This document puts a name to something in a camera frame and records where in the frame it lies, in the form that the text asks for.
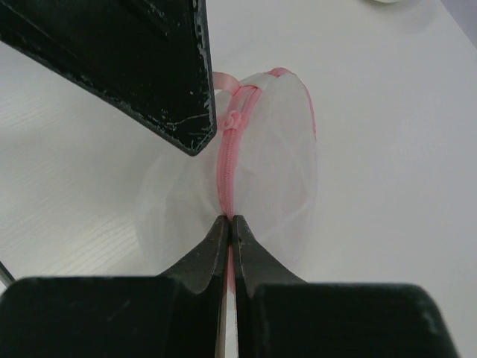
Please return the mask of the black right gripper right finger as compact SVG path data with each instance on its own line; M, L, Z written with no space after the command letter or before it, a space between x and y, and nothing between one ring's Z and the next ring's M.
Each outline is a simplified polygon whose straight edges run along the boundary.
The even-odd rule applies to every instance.
M456 357L440 310L421 287L308 283L231 224L240 357Z

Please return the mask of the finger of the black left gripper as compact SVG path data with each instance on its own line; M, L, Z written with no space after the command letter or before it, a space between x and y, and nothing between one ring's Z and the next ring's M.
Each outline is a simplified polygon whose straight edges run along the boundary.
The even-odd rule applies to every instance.
M190 156L216 135L204 1L3 1L1 40Z

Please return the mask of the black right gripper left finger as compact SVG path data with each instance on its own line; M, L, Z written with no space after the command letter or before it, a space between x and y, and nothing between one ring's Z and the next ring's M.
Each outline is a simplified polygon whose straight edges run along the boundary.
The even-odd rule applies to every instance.
M1 295L3 357L222 357L230 224L151 277L27 277Z

